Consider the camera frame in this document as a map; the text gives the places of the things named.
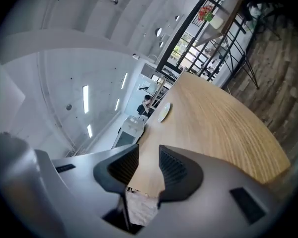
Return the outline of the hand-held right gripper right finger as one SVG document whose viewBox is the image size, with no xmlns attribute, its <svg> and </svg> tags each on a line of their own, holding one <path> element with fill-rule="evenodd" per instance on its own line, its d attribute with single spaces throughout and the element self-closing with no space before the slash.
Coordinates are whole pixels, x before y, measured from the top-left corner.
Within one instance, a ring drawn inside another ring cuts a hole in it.
<svg viewBox="0 0 298 238">
<path fill-rule="evenodd" d="M 280 204 L 265 186 L 224 160 L 160 145 L 165 189 L 141 238 L 257 238 Z"/>
</svg>

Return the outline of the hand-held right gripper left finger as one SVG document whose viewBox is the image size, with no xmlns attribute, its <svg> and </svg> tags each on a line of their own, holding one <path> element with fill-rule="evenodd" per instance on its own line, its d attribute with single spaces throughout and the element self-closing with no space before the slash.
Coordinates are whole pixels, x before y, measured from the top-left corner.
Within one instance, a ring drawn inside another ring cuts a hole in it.
<svg viewBox="0 0 298 238">
<path fill-rule="evenodd" d="M 139 146 L 51 160 L 35 152 L 54 209 L 69 238 L 131 238 L 126 189 L 139 164 Z"/>
</svg>

